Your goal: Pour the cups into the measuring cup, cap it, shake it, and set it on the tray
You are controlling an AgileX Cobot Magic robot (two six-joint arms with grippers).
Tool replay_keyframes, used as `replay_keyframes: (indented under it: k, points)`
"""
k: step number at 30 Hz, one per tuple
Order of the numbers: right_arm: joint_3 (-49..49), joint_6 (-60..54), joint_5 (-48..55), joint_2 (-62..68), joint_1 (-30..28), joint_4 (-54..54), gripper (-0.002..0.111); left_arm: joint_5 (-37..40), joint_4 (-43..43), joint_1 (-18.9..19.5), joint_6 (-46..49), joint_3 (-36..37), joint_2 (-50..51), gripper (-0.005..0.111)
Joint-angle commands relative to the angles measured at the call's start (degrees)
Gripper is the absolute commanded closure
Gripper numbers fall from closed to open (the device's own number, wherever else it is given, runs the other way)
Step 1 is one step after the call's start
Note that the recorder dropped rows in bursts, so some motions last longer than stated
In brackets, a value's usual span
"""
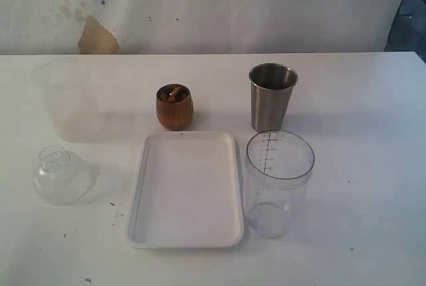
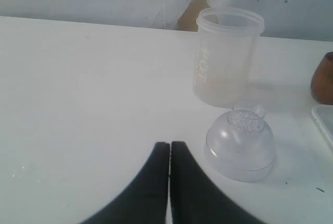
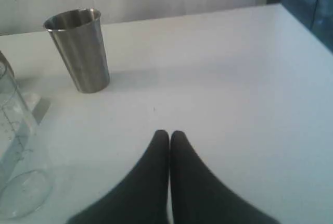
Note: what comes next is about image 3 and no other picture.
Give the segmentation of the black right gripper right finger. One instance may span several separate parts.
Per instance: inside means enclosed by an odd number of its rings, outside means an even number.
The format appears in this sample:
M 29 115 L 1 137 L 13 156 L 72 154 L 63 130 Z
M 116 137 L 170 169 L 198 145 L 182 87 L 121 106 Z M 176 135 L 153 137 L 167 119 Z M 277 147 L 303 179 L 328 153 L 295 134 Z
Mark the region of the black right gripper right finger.
M 225 186 L 183 131 L 171 136 L 170 179 L 174 223 L 277 223 Z

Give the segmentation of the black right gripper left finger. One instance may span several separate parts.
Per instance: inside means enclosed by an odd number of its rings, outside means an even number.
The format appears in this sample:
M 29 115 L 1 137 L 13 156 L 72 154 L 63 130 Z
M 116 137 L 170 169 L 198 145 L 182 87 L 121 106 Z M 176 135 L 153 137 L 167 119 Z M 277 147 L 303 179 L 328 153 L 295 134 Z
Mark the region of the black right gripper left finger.
M 168 223 L 168 185 L 169 136 L 157 130 L 126 177 L 68 223 Z

